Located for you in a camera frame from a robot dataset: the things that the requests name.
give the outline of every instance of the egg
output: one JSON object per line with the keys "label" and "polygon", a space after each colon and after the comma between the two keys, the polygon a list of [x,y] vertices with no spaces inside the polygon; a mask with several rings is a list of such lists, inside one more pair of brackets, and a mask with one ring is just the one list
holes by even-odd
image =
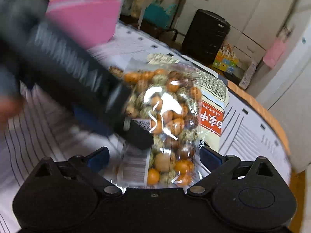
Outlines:
{"label": "egg", "polygon": [[167,94],[169,94],[171,97],[173,97],[174,100],[178,100],[177,99],[177,95],[174,92],[166,92]]}
{"label": "egg", "polygon": [[193,87],[193,81],[190,78],[182,78],[179,80],[179,86],[181,88],[191,88]]}
{"label": "egg", "polygon": [[158,153],[155,156],[154,167],[159,172],[168,172],[174,169],[176,164],[175,153],[170,151],[170,153]]}
{"label": "egg", "polygon": [[192,115],[187,115],[184,118],[185,121],[185,129],[195,129],[199,125],[199,118],[198,116],[192,116]]}
{"label": "egg", "polygon": [[157,75],[152,77],[151,81],[154,84],[165,85],[167,82],[167,76],[164,74],[157,74]]}
{"label": "egg", "polygon": [[178,101],[185,102],[187,99],[190,99],[189,90],[187,88],[180,88],[176,92]]}
{"label": "egg", "polygon": [[162,121],[157,120],[155,122],[154,120],[151,120],[150,132],[156,135],[160,134],[162,132]]}
{"label": "egg", "polygon": [[151,151],[153,154],[158,154],[159,152],[163,152],[164,142],[158,135],[153,135],[153,145],[151,147]]}
{"label": "egg", "polygon": [[142,73],[141,79],[146,80],[146,81],[150,81],[153,76],[154,76],[154,72],[146,71],[146,72]]}
{"label": "egg", "polygon": [[174,136],[177,136],[184,128],[185,122],[182,118],[177,118],[170,121],[166,127],[171,131]]}
{"label": "egg", "polygon": [[134,93],[131,94],[131,96],[128,99],[128,105],[134,105],[137,97]]}
{"label": "egg", "polygon": [[150,157],[149,157],[149,168],[151,168],[153,166],[155,159],[154,159],[154,155],[152,152],[150,152]]}
{"label": "egg", "polygon": [[191,141],[191,142],[195,142],[197,139],[197,131],[196,130],[187,130],[187,129],[183,129],[181,131],[181,133],[178,135],[178,139],[180,142],[187,142],[187,141]]}
{"label": "egg", "polygon": [[148,176],[147,176],[147,184],[148,185],[155,185],[160,180],[160,173],[156,169],[149,169]]}
{"label": "egg", "polygon": [[180,114],[178,114],[175,111],[173,111],[173,118],[174,119],[176,119],[176,118],[184,118],[188,114],[187,106],[184,103],[181,103],[180,106],[181,106],[181,113]]}
{"label": "egg", "polygon": [[152,107],[155,107],[157,111],[160,111],[162,109],[162,104],[163,104],[163,101],[160,96],[155,96],[150,101],[150,105]]}
{"label": "egg", "polygon": [[157,119],[163,118],[163,123],[169,123],[173,119],[173,112],[171,110],[167,110],[164,113],[158,113]]}
{"label": "egg", "polygon": [[125,74],[123,78],[127,83],[136,84],[140,80],[141,74],[137,72],[129,72]]}
{"label": "egg", "polygon": [[136,83],[135,90],[136,90],[137,93],[140,94],[141,92],[144,92],[147,88],[148,88],[148,81],[146,81],[146,80],[139,80]]}
{"label": "egg", "polygon": [[144,102],[144,96],[145,92],[141,92],[135,101],[135,107],[139,110],[147,105],[147,103]]}
{"label": "egg", "polygon": [[177,176],[177,173],[174,169],[170,170],[169,172],[162,173],[160,176],[159,183],[163,185],[169,185],[172,183],[172,180]]}
{"label": "egg", "polygon": [[187,99],[186,105],[189,110],[189,114],[197,116],[199,114],[200,106],[199,103],[194,99]]}
{"label": "egg", "polygon": [[179,147],[179,141],[175,140],[174,138],[167,137],[164,141],[164,146],[167,149],[173,149],[176,150]]}
{"label": "egg", "polygon": [[192,99],[195,99],[197,101],[201,100],[202,97],[201,90],[198,89],[197,87],[190,88],[190,96]]}
{"label": "egg", "polygon": [[179,80],[181,78],[181,73],[177,72],[177,71],[170,71],[168,74],[168,78],[169,79],[175,78],[175,79]]}
{"label": "egg", "polygon": [[194,155],[194,147],[192,143],[185,142],[177,150],[177,157],[179,159],[190,159]]}
{"label": "egg", "polygon": [[191,183],[191,180],[192,178],[189,174],[180,174],[177,180],[174,181],[173,183],[175,183],[179,187],[184,187],[189,185]]}
{"label": "egg", "polygon": [[175,171],[181,174],[190,173],[194,170],[194,164],[189,160],[179,160],[175,164]]}
{"label": "egg", "polygon": [[169,79],[166,83],[167,90],[170,92],[177,92],[179,89],[179,81],[175,78]]}
{"label": "egg", "polygon": [[125,109],[125,113],[127,116],[129,116],[131,118],[137,118],[139,115],[138,110],[135,109],[133,105],[127,105],[127,107]]}
{"label": "egg", "polygon": [[152,107],[145,107],[139,112],[139,117],[142,119],[150,119],[150,115],[156,117],[157,112]]}
{"label": "egg", "polygon": [[164,75],[167,75],[168,73],[169,73],[168,70],[165,70],[165,69],[162,69],[162,68],[156,69],[156,70],[154,71],[154,75],[156,75],[156,74],[164,74]]}

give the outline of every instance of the product label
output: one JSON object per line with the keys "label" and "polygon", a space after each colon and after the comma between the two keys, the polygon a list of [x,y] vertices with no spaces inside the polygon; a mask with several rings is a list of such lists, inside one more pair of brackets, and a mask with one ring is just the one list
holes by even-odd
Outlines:
{"label": "product label", "polygon": [[220,136],[221,134],[223,115],[223,112],[215,109],[207,102],[202,101],[202,108],[200,114],[201,126],[210,130],[214,134],[217,134],[218,136]]}

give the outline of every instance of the metal bolt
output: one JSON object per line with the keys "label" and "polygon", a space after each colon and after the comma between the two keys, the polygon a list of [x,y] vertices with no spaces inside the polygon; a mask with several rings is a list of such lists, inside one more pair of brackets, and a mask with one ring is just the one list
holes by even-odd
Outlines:
{"label": "metal bolt", "polygon": [[202,186],[192,186],[189,191],[194,194],[202,194],[205,192],[205,188]]}
{"label": "metal bolt", "polygon": [[116,193],[118,193],[120,191],[121,191],[121,189],[119,189],[116,186],[107,186],[107,187],[104,188],[104,192],[107,193],[107,194],[116,194]]}

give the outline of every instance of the table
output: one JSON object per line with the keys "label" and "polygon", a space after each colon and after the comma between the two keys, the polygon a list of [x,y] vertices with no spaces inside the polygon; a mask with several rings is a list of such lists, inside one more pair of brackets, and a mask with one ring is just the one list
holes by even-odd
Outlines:
{"label": "table", "polygon": [[[150,53],[171,54],[189,60],[198,71],[210,73],[228,87],[229,104],[225,108],[220,137],[222,155],[234,154],[242,160],[253,161],[266,156],[279,171],[285,182],[290,181],[290,163],[286,151],[288,142],[281,127],[256,101],[236,85],[220,77],[213,70],[170,49],[149,35],[118,23],[112,40],[90,50],[99,60],[109,65],[126,68],[135,57],[145,62]],[[9,120],[0,136],[0,232],[13,233],[19,225],[11,209],[12,200],[38,161],[52,157],[65,161],[76,154],[88,155],[106,146],[111,160],[102,175],[111,181],[122,142],[116,137],[101,137],[81,126],[65,109],[55,103],[38,87],[33,91],[22,88],[27,105],[15,118]]]}

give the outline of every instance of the clear plastic bag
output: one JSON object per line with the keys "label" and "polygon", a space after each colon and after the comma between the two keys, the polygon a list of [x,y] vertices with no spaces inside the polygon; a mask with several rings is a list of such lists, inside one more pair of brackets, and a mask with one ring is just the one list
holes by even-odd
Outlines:
{"label": "clear plastic bag", "polygon": [[153,133],[154,143],[146,151],[124,147],[118,185],[191,186],[197,181],[196,169],[201,167],[195,155],[199,146],[202,93],[195,70],[184,63],[132,63],[123,75],[133,90],[125,112]]}

